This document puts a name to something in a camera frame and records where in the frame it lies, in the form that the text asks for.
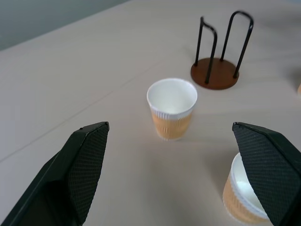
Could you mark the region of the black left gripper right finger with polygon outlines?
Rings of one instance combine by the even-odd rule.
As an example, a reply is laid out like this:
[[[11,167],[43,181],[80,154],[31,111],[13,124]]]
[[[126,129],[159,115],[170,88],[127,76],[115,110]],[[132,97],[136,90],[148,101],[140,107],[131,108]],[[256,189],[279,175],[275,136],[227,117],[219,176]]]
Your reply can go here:
[[[281,133],[233,123],[247,178],[274,226],[301,226],[301,152]]]

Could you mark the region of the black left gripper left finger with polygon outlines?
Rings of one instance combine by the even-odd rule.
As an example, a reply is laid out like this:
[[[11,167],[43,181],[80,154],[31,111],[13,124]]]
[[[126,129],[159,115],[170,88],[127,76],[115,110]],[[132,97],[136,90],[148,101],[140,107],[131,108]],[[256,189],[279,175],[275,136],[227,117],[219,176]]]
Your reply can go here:
[[[102,171],[107,121],[73,132],[0,226],[83,226]]]

